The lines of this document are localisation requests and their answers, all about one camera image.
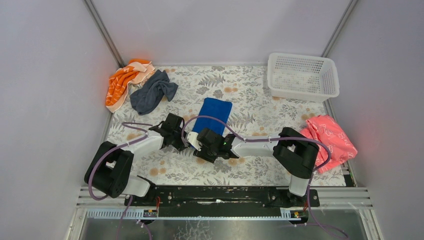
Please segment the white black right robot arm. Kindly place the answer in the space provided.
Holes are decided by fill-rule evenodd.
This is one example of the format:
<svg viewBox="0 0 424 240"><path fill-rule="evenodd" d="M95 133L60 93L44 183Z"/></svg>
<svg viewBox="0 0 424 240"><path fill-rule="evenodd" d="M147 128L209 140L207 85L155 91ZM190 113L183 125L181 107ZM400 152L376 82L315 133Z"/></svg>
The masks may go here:
<svg viewBox="0 0 424 240"><path fill-rule="evenodd" d="M275 158L291 175L288 191L299 197L307 193L320 150L317 141L306 138L290 127L268 138L235 134L222 136L204 128L200 133L189 132L186 140L195 148L195 156L210 163L214 163L217 158Z"/></svg>

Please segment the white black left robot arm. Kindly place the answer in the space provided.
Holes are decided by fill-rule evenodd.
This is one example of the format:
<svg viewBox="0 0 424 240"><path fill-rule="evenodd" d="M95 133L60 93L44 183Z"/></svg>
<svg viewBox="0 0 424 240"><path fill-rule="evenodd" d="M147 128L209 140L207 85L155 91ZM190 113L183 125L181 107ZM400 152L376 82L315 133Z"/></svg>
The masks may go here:
<svg viewBox="0 0 424 240"><path fill-rule="evenodd" d="M142 134L120 144L110 141L100 144L84 176L89 196L96 201L121 195L145 197L154 184L131 174L134 158L168 146L179 152L186 149L182 140L187 135L184 124L184 118L173 113L157 125L149 124L148 129L145 129L145 123L123 122L124 127L139 130Z"/></svg>

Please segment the blue towel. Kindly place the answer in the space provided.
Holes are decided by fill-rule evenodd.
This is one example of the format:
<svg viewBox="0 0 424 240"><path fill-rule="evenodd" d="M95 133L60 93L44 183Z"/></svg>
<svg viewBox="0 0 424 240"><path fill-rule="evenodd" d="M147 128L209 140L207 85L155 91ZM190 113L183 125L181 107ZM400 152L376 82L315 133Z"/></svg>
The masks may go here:
<svg viewBox="0 0 424 240"><path fill-rule="evenodd" d="M215 98L207 97L203 101L199 116L209 116L227 123L233 104L229 101L222 101ZM192 129L193 132L200 133L204 128L214 131L216 134L222 135L225 126L211 118L197 118Z"/></svg>

